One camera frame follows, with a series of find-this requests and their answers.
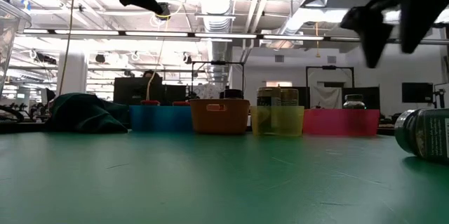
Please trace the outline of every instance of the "blue basket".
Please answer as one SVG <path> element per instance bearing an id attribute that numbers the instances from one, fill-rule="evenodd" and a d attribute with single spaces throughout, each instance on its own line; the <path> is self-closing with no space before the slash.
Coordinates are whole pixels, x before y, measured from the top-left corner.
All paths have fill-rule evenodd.
<path id="1" fill-rule="evenodd" d="M 131 129 L 138 132 L 193 132 L 190 107 L 131 105 Z"/>

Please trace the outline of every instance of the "table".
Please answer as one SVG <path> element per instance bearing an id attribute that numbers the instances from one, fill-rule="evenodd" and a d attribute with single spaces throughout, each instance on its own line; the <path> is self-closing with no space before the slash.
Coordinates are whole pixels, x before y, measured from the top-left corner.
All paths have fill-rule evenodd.
<path id="1" fill-rule="evenodd" d="M 389 136 L 0 136 L 0 223 L 447 223 L 449 167 Z"/>

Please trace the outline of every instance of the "pink basket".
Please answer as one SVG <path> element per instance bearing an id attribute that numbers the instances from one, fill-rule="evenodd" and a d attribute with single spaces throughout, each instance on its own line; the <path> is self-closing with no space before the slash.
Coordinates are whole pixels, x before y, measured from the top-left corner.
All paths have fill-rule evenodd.
<path id="1" fill-rule="evenodd" d="M 305 110 L 304 133 L 320 136 L 375 136 L 379 116 L 379 110 Z"/>

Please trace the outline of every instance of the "dark green cloth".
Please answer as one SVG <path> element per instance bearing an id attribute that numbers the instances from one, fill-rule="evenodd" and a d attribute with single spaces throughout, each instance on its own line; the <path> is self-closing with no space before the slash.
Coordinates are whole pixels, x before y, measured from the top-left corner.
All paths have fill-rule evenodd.
<path id="1" fill-rule="evenodd" d="M 85 93 L 58 96 L 46 122 L 49 131 L 79 133 L 127 133 L 128 106 L 111 103 Z"/>

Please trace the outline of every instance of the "yellow basket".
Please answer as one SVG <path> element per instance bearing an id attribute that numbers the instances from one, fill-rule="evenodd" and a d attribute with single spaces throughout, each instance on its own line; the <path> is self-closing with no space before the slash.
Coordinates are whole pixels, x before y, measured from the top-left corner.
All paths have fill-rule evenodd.
<path id="1" fill-rule="evenodd" d="M 252 106 L 251 125 L 255 136 L 301 136 L 304 107 Z"/>

